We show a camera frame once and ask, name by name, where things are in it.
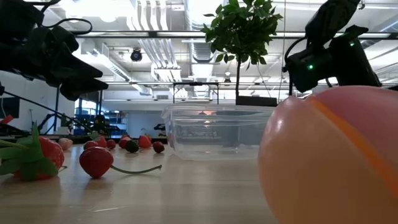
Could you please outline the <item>blue storage shelf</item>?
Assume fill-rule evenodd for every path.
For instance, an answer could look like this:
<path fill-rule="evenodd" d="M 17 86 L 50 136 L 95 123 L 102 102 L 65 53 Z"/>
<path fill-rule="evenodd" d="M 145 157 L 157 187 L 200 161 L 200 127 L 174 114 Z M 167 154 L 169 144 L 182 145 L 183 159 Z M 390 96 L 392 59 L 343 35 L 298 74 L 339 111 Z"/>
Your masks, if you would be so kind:
<path fill-rule="evenodd" d="M 111 138 L 126 134 L 127 121 L 125 116 L 117 111 L 97 112 L 93 108 L 76 108 L 75 119 L 88 127 L 86 129 L 75 123 L 73 126 L 75 134 L 88 134 L 91 131 L 96 131 Z"/>

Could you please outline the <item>orange pink toy peach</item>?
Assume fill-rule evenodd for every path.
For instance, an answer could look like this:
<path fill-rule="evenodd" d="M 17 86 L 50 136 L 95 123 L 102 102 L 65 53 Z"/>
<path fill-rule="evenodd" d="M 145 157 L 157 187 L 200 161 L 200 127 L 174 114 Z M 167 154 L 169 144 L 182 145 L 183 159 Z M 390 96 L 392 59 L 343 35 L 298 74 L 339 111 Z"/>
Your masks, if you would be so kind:
<path fill-rule="evenodd" d="M 258 164 L 279 224 L 398 224 L 398 91 L 287 98 L 267 122 Z"/>

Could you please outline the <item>red cherry with long stem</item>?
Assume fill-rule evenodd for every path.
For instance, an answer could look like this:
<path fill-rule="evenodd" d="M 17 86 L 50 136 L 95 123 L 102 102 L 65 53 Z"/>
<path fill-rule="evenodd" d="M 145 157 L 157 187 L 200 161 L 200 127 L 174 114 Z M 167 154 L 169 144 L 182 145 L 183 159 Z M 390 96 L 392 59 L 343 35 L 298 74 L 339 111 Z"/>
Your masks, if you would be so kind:
<path fill-rule="evenodd" d="M 110 169 L 116 170 L 123 174 L 138 175 L 161 170 L 162 165 L 152 167 L 150 169 L 131 171 L 123 170 L 113 165 L 113 155 L 103 147 L 95 146 L 85 149 L 79 157 L 81 168 L 92 178 L 99 179 Z"/>

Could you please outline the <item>clear plastic tupperware container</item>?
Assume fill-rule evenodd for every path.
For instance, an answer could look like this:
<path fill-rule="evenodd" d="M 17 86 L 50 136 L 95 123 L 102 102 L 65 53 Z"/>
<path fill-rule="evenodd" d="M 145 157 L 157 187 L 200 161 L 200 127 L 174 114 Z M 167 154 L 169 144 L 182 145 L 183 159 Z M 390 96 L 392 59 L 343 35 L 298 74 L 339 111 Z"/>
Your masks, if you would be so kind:
<path fill-rule="evenodd" d="M 255 159 L 273 111 L 268 106 L 179 103 L 168 105 L 162 118 L 167 142 L 183 160 Z"/>

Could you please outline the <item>green plant in black pot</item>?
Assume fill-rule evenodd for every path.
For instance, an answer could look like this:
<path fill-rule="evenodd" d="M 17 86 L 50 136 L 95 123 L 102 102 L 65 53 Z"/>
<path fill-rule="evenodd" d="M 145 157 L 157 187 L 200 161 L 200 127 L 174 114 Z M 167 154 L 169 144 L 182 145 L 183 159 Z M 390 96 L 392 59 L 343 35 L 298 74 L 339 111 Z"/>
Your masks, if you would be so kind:
<path fill-rule="evenodd" d="M 204 25 L 201 31 L 212 53 L 217 52 L 217 62 L 235 60 L 236 84 L 235 103 L 245 105 L 245 96 L 239 94 L 241 64 L 265 65 L 268 55 L 266 45 L 276 35 L 278 22 L 283 16 L 276 13 L 272 0 L 228 0 L 227 5 L 219 5 L 214 14 L 206 14 L 213 20 Z"/>

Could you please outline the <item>dark wall monitor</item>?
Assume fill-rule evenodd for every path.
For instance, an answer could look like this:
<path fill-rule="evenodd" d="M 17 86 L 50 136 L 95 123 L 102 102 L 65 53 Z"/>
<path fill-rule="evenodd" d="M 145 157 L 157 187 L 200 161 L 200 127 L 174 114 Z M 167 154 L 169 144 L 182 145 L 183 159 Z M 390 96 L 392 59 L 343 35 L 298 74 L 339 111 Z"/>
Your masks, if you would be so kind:
<path fill-rule="evenodd" d="M 20 111 L 20 99 L 12 98 L 0 98 L 0 118 L 3 119 L 8 115 L 13 118 L 19 118 Z"/>

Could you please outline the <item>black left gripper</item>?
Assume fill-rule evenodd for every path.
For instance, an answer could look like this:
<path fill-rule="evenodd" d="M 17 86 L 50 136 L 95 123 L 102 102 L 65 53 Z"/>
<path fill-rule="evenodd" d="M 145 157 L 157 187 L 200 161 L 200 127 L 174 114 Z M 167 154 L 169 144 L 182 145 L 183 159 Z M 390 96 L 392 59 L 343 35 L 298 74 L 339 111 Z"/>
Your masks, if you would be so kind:
<path fill-rule="evenodd" d="M 74 35 L 63 27 L 38 27 L 19 44 L 0 42 L 0 70 L 43 80 L 52 87 L 61 85 L 60 92 L 68 100 L 107 89 L 107 83 L 90 79 L 102 77 L 103 72 L 74 57 L 77 49 Z"/>

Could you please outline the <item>long grey ceiling beam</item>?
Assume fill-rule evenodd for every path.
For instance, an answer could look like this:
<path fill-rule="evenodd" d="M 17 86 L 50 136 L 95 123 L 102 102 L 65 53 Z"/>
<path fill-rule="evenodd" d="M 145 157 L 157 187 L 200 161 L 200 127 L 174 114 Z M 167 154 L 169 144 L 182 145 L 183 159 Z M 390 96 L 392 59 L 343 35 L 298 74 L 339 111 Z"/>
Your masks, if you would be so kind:
<path fill-rule="evenodd" d="M 76 35 L 80 39 L 204 39 L 205 34 L 199 31 L 128 31 L 109 32 L 93 31 L 89 34 Z M 367 32 L 358 36 L 364 40 L 398 40 L 398 32 Z"/>

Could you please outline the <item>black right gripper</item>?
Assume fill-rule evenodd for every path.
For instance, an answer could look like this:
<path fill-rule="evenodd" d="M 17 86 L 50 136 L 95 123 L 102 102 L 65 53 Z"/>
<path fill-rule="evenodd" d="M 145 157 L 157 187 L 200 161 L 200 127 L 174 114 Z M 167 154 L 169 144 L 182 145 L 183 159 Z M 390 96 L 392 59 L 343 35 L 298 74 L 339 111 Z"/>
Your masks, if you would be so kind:
<path fill-rule="evenodd" d="M 303 93 L 318 85 L 318 81 L 333 74 L 333 57 L 328 49 L 309 47 L 287 57 L 285 69 L 296 89 Z"/>

